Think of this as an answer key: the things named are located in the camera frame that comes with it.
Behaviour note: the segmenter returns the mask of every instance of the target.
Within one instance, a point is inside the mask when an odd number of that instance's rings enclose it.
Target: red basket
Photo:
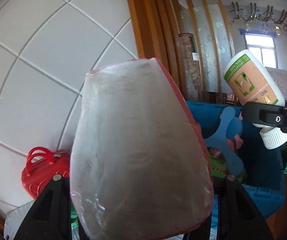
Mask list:
[[[32,163],[32,159],[37,156],[43,158]],[[44,147],[35,147],[27,155],[26,167],[21,173],[22,185],[33,199],[36,199],[55,174],[69,177],[69,164],[69,153],[63,150],[51,152]]]

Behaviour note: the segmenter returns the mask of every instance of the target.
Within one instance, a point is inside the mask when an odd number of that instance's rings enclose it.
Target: white bottle cap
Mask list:
[[[268,149],[275,149],[283,145],[287,141],[287,133],[283,133],[278,127],[271,127],[271,129],[261,129],[261,138],[264,146]]]

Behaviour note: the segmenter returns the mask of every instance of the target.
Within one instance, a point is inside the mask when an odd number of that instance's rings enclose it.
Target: bottle label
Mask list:
[[[247,54],[237,59],[224,75],[240,103],[275,105],[278,98],[268,81]]]

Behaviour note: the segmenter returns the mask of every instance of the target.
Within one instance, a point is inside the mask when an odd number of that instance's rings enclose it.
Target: red handle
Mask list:
[[[30,176],[30,172],[31,172],[31,166],[32,166],[32,159],[34,157],[37,157],[37,156],[42,156],[44,158],[46,158],[49,162],[49,164],[53,164],[54,163],[54,157],[53,155],[56,154],[56,153],[53,153],[51,152],[50,150],[48,150],[47,148],[44,148],[44,147],[35,147],[33,149],[30,150],[30,152],[28,153],[27,155],[27,162],[26,162],[26,171],[27,171],[27,175]]]

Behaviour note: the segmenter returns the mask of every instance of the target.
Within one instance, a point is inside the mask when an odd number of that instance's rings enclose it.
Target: blue bin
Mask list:
[[[227,105],[187,102],[188,107],[201,125],[203,138],[213,135],[220,124],[220,115]],[[234,107],[236,117],[241,108]],[[285,200],[285,176],[280,149],[267,150],[259,134],[261,128],[242,120],[241,138],[244,143],[239,150],[247,172],[247,184],[244,188],[266,219],[279,210]],[[211,228],[216,230],[218,224],[218,202],[214,197]]]

